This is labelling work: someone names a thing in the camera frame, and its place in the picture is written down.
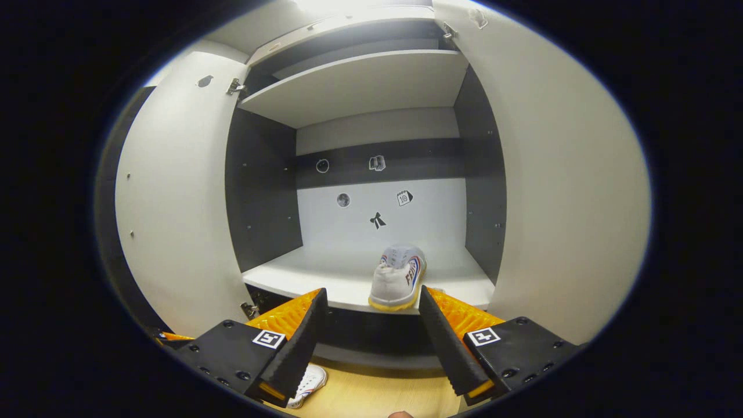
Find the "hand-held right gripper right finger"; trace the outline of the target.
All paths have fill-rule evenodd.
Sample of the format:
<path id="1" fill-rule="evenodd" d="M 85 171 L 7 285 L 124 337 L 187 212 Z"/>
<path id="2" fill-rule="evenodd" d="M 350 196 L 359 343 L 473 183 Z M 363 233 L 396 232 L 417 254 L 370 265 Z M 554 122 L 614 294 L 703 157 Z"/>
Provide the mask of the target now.
<path id="1" fill-rule="evenodd" d="M 502 320 L 427 286 L 419 314 L 449 384 L 467 405 L 527 387 L 578 351 L 530 318 Z"/>

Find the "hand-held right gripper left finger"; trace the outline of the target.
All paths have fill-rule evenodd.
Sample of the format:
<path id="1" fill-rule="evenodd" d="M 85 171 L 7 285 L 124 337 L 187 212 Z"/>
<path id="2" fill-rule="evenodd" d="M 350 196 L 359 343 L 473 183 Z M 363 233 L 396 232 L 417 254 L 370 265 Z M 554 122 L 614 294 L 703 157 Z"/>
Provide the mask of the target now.
<path id="1" fill-rule="evenodd" d="M 285 407 L 313 357 L 326 316 L 327 291 L 319 288 L 246 323 L 226 319 L 193 341 L 165 349 L 218 386 Z"/>

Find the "white cabinet shelf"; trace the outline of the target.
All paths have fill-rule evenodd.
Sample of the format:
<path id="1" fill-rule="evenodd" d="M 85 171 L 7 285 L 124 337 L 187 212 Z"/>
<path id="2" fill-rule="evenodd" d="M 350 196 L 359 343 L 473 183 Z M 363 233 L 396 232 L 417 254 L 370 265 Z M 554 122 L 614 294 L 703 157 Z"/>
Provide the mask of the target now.
<path id="1" fill-rule="evenodd" d="M 369 305 L 373 271 L 382 248 L 337 250 L 302 246 L 242 273 L 243 282 L 286 297 L 321 287 L 332 308 L 377 312 Z M 463 246 L 424 248 L 427 270 L 422 283 L 480 309 L 490 304 L 495 286 Z"/>
<path id="2" fill-rule="evenodd" d="M 385 51 L 322 64 L 252 93 L 238 107 L 293 129 L 380 111 L 452 107 L 469 63 L 459 51 Z"/>

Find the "white shoe cabinet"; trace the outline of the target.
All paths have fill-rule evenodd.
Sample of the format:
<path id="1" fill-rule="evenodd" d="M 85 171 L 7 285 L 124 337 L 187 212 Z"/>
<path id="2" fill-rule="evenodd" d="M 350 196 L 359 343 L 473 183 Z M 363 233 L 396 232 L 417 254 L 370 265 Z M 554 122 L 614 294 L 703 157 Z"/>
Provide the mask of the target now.
<path id="1" fill-rule="evenodd" d="M 247 66 L 226 143 L 226 213 L 241 273 L 301 248 L 385 251 L 463 246 L 493 285 L 502 261 L 504 156 L 469 63 L 452 107 L 372 112 L 302 129 L 239 109 L 259 90 L 322 64 L 385 51 L 459 51 L 432 0 L 267 0 L 200 35 L 193 52 Z M 332 308 L 323 347 L 346 362 L 436 366 L 417 307 Z"/>

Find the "white canvas shoe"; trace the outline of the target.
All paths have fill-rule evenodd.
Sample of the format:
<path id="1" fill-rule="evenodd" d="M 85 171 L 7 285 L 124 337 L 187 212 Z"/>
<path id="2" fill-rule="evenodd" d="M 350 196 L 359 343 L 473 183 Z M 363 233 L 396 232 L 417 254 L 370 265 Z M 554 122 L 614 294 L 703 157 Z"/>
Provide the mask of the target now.
<path id="1" fill-rule="evenodd" d="M 289 400 L 286 408 L 301 408 L 304 405 L 305 400 L 308 399 L 311 394 L 326 386 L 328 377 L 329 375 L 327 375 L 324 368 L 314 365 L 314 363 L 310 363 L 310 365 L 305 369 L 304 376 L 295 392 L 295 396 Z"/>
<path id="2" fill-rule="evenodd" d="M 369 305 L 383 312 L 399 312 L 414 306 L 427 270 L 422 249 L 394 244 L 383 251 L 371 281 Z"/>

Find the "white cabinet door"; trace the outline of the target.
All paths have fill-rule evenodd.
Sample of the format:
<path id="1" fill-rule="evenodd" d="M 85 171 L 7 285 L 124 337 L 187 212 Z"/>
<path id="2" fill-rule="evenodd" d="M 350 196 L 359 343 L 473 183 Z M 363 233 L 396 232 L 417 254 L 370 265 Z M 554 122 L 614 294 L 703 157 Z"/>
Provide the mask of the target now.
<path id="1" fill-rule="evenodd" d="M 226 213 L 226 143 L 247 66 L 193 52 L 160 80 L 123 143 L 115 214 L 128 268 L 165 325 L 196 338 L 241 319 L 247 291 Z"/>
<path id="2" fill-rule="evenodd" d="M 490 311 L 591 341 L 629 296 L 652 222 L 631 122 L 583 64 L 473 0 L 432 0 L 485 88 L 504 156 L 502 261 Z"/>

